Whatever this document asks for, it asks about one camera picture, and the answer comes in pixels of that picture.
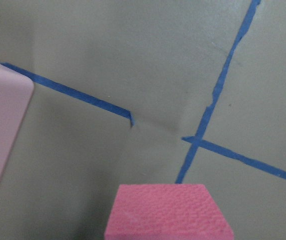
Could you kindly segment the red-pink foam block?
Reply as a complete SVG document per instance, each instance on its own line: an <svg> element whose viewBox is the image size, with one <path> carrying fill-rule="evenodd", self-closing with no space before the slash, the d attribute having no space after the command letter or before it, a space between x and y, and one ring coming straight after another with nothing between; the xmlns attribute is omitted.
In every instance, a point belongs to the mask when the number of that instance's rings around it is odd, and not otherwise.
<svg viewBox="0 0 286 240"><path fill-rule="evenodd" d="M232 240L234 232L203 184L122 184L106 240Z"/></svg>

